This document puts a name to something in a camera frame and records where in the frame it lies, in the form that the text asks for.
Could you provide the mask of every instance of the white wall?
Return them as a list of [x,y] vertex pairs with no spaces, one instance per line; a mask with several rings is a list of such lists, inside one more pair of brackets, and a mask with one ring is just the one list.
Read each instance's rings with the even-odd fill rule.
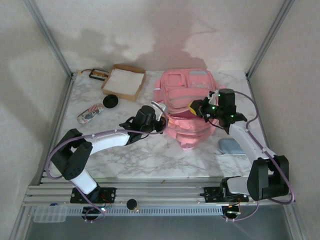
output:
[[284,0],[36,0],[73,71],[249,68]]
[[0,239],[47,151],[66,76],[21,0],[0,7]]
[[267,139],[289,160],[311,240],[320,226],[319,12],[319,0],[296,0],[252,79]]

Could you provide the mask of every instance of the marble surface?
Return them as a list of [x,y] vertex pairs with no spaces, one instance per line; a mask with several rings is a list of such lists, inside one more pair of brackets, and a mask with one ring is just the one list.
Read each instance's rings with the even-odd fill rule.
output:
[[[244,72],[211,71],[220,86],[250,94]],[[138,109],[153,100],[155,82],[163,71],[147,71],[144,86],[136,102],[119,99],[115,108],[105,109],[89,123],[81,125],[77,116],[95,103],[101,103],[102,81],[91,79],[88,72],[78,75],[70,96],[60,138],[72,128],[83,134],[119,129],[120,123],[135,116]],[[252,103],[243,96],[236,96],[237,111],[247,119],[255,116]],[[258,121],[252,123],[258,139],[264,142]],[[247,176],[251,164],[245,155],[230,155],[219,152],[218,140],[230,138],[223,130],[216,129],[213,135],[191,150],[183,151],[175,139],[162,135],[149,136],[128,146],[102,150],[90,156],[86,169],[94,178],[118,177],[230,177]]]

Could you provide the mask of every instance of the pink backpack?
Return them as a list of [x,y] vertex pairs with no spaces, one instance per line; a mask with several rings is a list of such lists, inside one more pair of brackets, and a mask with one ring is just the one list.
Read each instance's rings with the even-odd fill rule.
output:
[[165,71],[155,83],[154,101],[164,103],[169,115],[165,133],[180,142],[181,147],[191,149],[211,136],[216,127],[203,118],[193,115],[188,105],[207,97],[217,84],[211,72],[205,69],[175,69]]

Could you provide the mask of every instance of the white tissue paper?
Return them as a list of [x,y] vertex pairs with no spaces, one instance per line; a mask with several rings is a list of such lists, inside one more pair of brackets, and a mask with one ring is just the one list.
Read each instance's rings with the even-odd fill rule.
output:
[[119,94],[135,95],[144,75],[144,73],[115,68],[103,89]]

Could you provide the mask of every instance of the open cardboard box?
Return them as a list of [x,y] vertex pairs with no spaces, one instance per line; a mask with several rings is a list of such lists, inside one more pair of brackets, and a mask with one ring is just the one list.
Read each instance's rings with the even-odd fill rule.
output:
[[[124,94],[124,93],[119,93],[119,92],[113,92],[113,91],[109,91],[109,90],[106,90],[104,89],[104,86],[106,85],[107,81],[109,80],[110,76],[112,75],[112,71],[114,69],[121,69],[121,70],[126,70],[126,71],[130,71],[130,72],[133,72],[133,73],[138,73],[138,74],[144,74],[143,78],[142,78],[142,82],[140,84],[140,86],[138,87],[137,91],[135,92],[134,95],[129,95],[129,94]],[[140,90],[142,88],[142,85],[145,83],[146,81],[146,70],[142,69],[142,68],[139,68],[139,67],[133,67],[133,66],[126,66],[126,65],[121,65],[121,64],[115,64],[113,65],[113,68],[112,68],[112,71],[110,72],[109,76],[104,80],[102,86],[101,86],[101,90],[102,90],[102,93],[104,95],[109,95],[109,94],[114,94],[116,95],[118,98],[121,98],[121,99],[126,99],[126,100],[130,100],[130,101],[133,101],[135,102],[138,98],[138,95],[140,93]]]

